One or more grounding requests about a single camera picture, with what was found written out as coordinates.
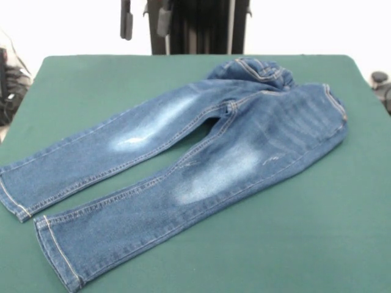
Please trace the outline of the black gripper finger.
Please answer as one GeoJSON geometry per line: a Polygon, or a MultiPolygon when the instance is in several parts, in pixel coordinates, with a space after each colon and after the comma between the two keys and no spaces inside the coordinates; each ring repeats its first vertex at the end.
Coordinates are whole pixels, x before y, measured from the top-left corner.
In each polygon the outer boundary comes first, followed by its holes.
{"type": "Polygon", "coordinates": [[[158,24],[156,32],[159,36],[167,36],[170,30],[170,21],[172,15],[172,1],[162,0],[158,11],[158,24]]]}
{"type": "Polygon", "coordinates": [[[131,13],[131,1],[121,0],[120,10],[120,37],[131,40],[133,35],[133,14],[131,13]]]}

